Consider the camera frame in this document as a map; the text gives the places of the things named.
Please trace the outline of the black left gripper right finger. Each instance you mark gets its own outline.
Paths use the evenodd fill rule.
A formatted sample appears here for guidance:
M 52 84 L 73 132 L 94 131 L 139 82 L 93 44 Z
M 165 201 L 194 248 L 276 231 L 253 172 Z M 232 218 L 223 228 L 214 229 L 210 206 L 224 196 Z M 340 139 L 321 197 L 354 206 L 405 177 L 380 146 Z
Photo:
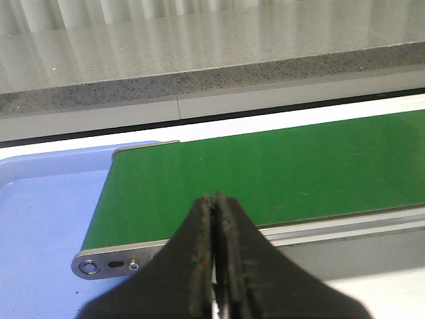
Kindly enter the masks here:
M 220 318 L 371 317 L 275 248 L 236 198 L 216 193 L 214 217 Z

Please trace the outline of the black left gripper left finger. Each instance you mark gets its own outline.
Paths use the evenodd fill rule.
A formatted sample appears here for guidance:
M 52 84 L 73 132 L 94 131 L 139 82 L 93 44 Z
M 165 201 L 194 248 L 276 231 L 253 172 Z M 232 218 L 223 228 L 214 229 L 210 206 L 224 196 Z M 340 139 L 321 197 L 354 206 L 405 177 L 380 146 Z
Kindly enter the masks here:
M 167 244 L 141 270 L 88 302 L 79 318 L 211 318 L 212 197 L 196 199 Z

